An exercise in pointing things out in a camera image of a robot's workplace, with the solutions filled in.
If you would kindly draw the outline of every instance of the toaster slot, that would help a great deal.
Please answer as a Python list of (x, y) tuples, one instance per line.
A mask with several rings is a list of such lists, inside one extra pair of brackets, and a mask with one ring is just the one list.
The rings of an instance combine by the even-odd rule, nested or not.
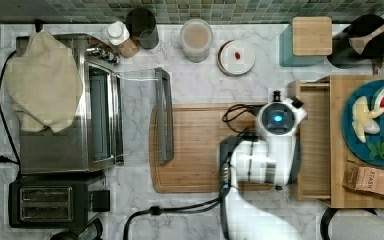
[(70, 222), (71, 187), (20, 188), (21, 220), (25, 222)]

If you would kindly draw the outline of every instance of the blue plate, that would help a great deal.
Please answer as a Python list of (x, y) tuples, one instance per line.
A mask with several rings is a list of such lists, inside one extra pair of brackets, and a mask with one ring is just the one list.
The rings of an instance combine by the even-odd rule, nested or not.
[(379, 156), (375, 157), (373, 160), (370, 159), (369, 154), (370, 150), (367, 147), (367, 143), (383, 143), (384, 142), (384, 113), (377, 117), (375, 121), (380, 126), (380, 132), (377, 134), (368, 134), (366, 135), (366, 143), (363, 143), (358, 139), (357, 135), (354, 132), (352, 127), (352, 106), (354, 102), (362, 97), (366, 96), (368, 102), (369, 110), (373, 110), (371, 108), (371, 101), (376, 91), (381, 87), (384, 87), (384, 80), (373, 81), (361, 86), (357, 89), (348, 99), (347, 103), (344, 107), (344, 112), (342, 113), (342, 135), (344, 136), (345, 142), (351, 151), (359, 157), (361, 160), (376, 166), (384, 167), (384, 160)]

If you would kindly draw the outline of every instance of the blue light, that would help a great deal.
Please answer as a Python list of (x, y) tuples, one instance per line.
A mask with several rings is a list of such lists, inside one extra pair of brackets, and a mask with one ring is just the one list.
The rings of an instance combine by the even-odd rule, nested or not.
[(275, 122), (280, 122), (280, 121), (282, 121), (282, 120), (283, 120), (283, 117), (282, 117), (282, 116), (279, 116), (279, 115), (277, 115), (277, 116), (274, 116), (273, 120), (274, 120)]

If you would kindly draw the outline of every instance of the green tile backsplash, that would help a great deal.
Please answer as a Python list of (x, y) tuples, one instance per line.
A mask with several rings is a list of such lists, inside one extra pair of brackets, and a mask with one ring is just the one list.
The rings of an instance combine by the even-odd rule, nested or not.
[(210, 24), (289, 23), (296, 16), (329, 16), (349, 23), (384, 13), (384, 0), (46, 0), (75, 23), (124, 21), (135, 7), (149, 9), (161, 24), (201, 18)]

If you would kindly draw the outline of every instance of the wooden spoon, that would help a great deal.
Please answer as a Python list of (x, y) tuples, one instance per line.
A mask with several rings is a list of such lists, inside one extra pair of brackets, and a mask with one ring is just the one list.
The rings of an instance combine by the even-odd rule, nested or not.
[(376, 29), (374, 32), (372, 32), (372, 33), (370, 33), (364, 37), (351, 38), (350, 39), (351, 47), (354, 48), (354, 50), (358, 54), (362, 54), (367, 43), (369, 43), (370, 40), (379, 36), (383, 32), (384, 32), (384, 24), (381, 27), (379, 27), (378, 29)]

